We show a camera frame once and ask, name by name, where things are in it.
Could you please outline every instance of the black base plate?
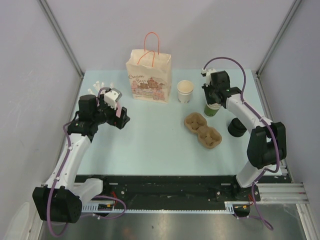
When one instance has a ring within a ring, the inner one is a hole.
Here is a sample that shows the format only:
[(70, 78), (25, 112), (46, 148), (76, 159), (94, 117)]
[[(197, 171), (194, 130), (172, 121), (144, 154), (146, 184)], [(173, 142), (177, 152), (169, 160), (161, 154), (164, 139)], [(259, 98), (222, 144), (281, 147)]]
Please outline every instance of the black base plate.
[[(88, 178), (103, 180), (103, 195), (114, 191), (128, 209), (135, 210), (224, 210), (225, 201), (249, 201), (248, 193), (233, 194), (234, 176), (125, 176), (78, 175), (76, 183)], [(290, 183), (283, 177), (263, 177), (260, 183)], [(255, 195), (260, 200), (259, 190)]]

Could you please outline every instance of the white wall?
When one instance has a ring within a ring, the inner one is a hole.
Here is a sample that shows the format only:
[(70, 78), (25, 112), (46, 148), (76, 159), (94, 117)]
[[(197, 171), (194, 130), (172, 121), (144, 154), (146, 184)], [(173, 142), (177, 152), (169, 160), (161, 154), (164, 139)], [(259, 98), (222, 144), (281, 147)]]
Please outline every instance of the white wall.
[[(148, 32), (172, 67), (198, 69), (218, 56), (256, 70), (294, 0), (48, 0), (84, 70), (125, 69)], [(156, 49), (150, 37), (149, 49)], [(216, 68), (236, 68), (227, 61)]]
[(287, 134), (287, 164), (320, 223), (320, 1), (303, 1), (261, 81)]
[(80, 79), (36, 0), (0, 8), (0, 239), (50, 175)]

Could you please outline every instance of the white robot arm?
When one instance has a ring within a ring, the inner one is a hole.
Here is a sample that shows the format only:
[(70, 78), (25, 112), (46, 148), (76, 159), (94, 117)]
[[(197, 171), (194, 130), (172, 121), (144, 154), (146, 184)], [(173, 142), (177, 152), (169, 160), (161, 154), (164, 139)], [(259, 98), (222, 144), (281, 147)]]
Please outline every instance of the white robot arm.
[(258, 118), (253, 113), (254, 109), (249, 109), (245, 105), (245, 100), (241, 98), (241, 90), (230, 87), (230, 78), (226, 71), (202, 69), (201, 74), (206, 77), (206, 83), (202, 88), (207, 103), (221, 104), (237, 117), (229, 125), (229, 133), (234, 137), (242, 136), (245, 131), (250, 134), (247, 148), (248, 162), (236, 175), (239, 187), (248, 188), (265, 168), (276, 164), (275, 147), (272, 140), (267, 141), (271, 136), (265, 124), (270, 126), (276, 137), (280, 160), (287, 155), (286, 128), (281, 122), (274, 123), (262, 114)]
[(129, 122), (125, 107), (122, 107), (120, 117), (116, 115), (121, 96), (117, 89), (108, 88), (98, 98), (95, 95), (80, 97), (79, 111), (67, 127), (68, 141), (59, 161), (44, 187), (36, 187), (32, 194), (42, 220), (47, 220), (47, 207), (50, 206), (51, 221), (75, 223), (81, 215), (82, 205), (103, 191), (103, 181), (100, 179), (87, 179), (78, 187), (75, 187), (75, 179), (98, 126), (108, 123), (122, 129)]

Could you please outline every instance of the paper bag handle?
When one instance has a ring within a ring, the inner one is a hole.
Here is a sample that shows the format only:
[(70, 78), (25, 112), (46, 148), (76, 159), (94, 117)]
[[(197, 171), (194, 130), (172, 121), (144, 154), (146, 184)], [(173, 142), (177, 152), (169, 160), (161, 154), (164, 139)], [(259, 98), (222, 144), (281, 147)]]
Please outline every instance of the paper bag handle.
[(156, 35), (156, 37), (158, 38), (158, 55), (159, 55), (159, 54), (160, 54), (160, 53), (159, 53), (160, 39), (159, 39), (158, 34), (156, 34), (154, 31), (151, 31), (151, 32), (149, 32), (147, 35), (145, 35), (145, 37), (144, 37), (144, 44), (143, 44), (144, 51), (146, 51), (146, 40), (147, 40), (147, 37), (148, 37), (149, 34), (154, 34), (154, 35)]
[(150, 53), (150, 52), (153, 52), (152, 67), (154, 67), (155, 55), (156, 55), (155, 51), (148, 51), (147, 53), (143, 54), (142, 57), (140, 57), (140, 59), (139, 59), (139, 61), (138, 61), (137, 64), (139, 65), (140, 60), (141, 60), (145, 55), (147, 55), (147, 54)]

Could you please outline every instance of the table surface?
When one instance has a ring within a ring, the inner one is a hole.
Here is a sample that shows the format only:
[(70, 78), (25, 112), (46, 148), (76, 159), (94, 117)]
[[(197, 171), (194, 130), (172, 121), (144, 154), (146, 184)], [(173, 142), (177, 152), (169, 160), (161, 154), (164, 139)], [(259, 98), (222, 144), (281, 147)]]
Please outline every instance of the table surface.
[[(242, 88), (240, 70), (226, 70), (231, 86)], [(263, 113), (258, 91), (250, 70), (246, 70), (246, 100)], [(181, 80), (194, 83), (189, 103), (178, 102), (177, 84)], [(88, 89), (97, 81), (109, 87), (111, 83), (122, 92), (120, 104), (127, 108), (131, 120), (119, 130), (108, 124), (99, 126), (92, 144), (85, 153), (78, 175), (164, 175), (164, 176), (222, 176), (236, 175), (247, 158), (250, 135), (236, 138), (228, 133), (228, 125), (235, 116), (221, 108), (214, 117), (206, 117), (207, 124), (222, 136), (220, 145), (205, 148), (198, 136), (184, 126), (184, 119), (191, 113), (204, 115), (205, 95), (201, 86), (205, 78), (200, 70), (173, 70), (169, 103), (156, 103), (133, 99), (125, 70), (96, 71), (85, 73), (79, 95), (88, 94)]]

